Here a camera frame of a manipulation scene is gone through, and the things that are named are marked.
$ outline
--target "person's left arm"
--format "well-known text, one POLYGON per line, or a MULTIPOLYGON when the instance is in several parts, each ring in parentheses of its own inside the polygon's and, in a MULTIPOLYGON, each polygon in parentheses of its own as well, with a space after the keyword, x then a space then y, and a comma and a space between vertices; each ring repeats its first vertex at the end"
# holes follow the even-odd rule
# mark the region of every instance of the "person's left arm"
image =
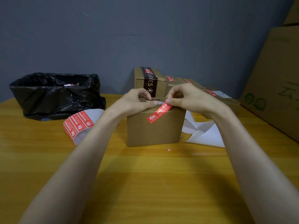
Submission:
POLYGON ((23 214, 19 223, 77 223, 88 192, 97 176, 109 139, 119 121, 155 107, 145 89, 133 89, 109 107, 91 131, 50 178, 23 214))

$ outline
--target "black plastic bag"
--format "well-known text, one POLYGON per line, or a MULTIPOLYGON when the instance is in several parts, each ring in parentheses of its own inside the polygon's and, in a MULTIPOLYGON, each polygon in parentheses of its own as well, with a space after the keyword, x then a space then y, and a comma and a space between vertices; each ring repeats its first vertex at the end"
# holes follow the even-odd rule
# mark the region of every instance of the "black plastic bag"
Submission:
POLYGON ((33 73, 9 84, 25 117, 66 119, 86 109, 105 109, 98 75, 33 73))

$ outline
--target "crumpled white paper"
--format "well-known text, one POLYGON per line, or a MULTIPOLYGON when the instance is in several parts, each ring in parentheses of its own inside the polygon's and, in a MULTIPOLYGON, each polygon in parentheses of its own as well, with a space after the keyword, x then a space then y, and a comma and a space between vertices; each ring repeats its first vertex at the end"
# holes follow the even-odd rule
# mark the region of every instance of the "crumpled white paper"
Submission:
POLYGON ((182 132, 192 134, 186 142, 225 148, 214 121, 195 122, 189 111, 186 111, 182 132))

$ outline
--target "person's right arm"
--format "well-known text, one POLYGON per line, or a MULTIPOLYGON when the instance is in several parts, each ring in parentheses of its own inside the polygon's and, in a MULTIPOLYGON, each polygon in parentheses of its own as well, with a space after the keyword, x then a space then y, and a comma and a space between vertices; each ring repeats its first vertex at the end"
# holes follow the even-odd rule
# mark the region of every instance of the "person's right arm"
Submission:
POLYGON ((174 86, 166 103, 205 113, 214 120, 256 223, 299 223, 297 189, 227 105, 189 83, 174 86))

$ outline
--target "forearm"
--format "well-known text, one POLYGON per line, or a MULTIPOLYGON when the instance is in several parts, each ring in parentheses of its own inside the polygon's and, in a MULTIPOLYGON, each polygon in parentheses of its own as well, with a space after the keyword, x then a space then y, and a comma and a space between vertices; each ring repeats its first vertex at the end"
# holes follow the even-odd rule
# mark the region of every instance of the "forearm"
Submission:
POLYGON ((296 223, 297 189, 249 135, 229 108, 212 118, 222 135, 245 201, 257 223, 296 223))
POLYGON ((77 223, 114 128, 120 118, 109 109, 51 177, 20 223, 77 223))

